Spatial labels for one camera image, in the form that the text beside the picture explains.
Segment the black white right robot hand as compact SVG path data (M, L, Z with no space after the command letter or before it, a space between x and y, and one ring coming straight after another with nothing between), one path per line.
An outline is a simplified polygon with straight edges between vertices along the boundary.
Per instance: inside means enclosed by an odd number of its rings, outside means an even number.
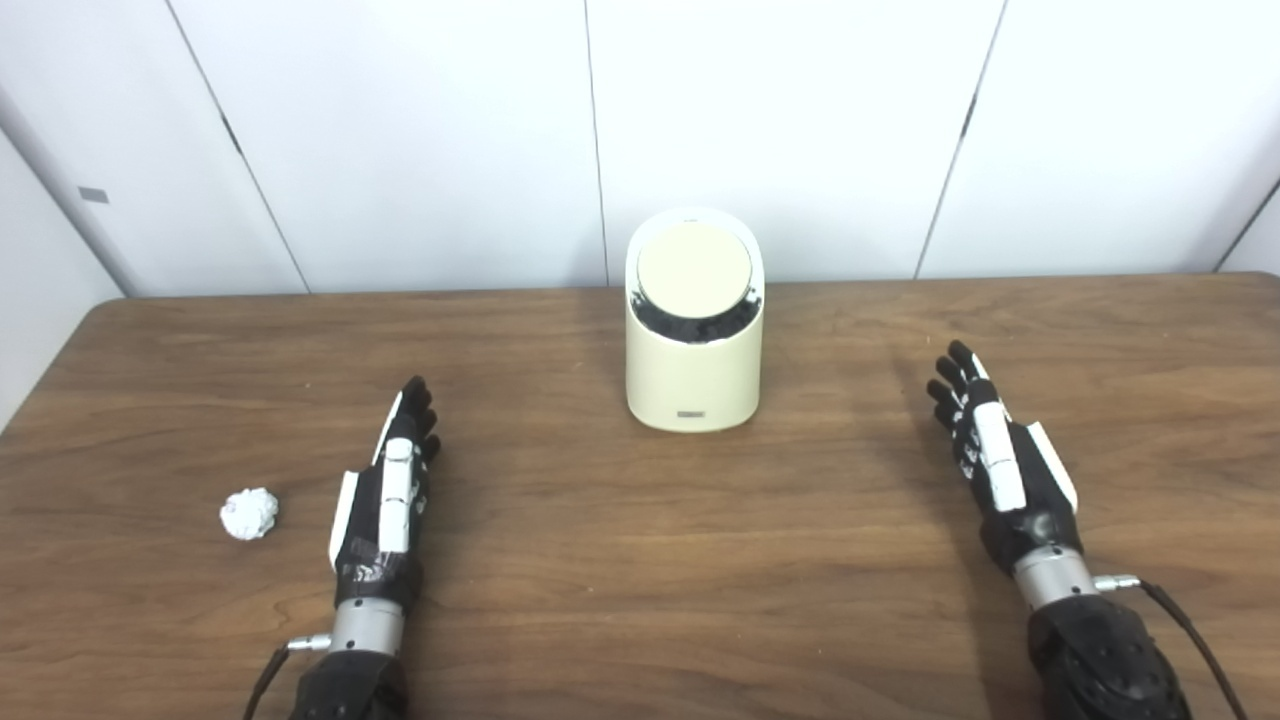
M927 384L934 418L980 512L980 541L1011 575L1027 555L1050 547L1082 552L1078 493L1047 432L1016 421L979 356L952 341Z

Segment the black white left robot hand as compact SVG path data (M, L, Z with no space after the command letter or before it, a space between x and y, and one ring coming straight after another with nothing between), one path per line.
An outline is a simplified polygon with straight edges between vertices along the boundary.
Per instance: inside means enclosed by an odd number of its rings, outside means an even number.
M385 600L410 612L417 603L419 539L442 448L436 420L425 379L412 377L392 402L370 464L342 477L328 546L337 606Z

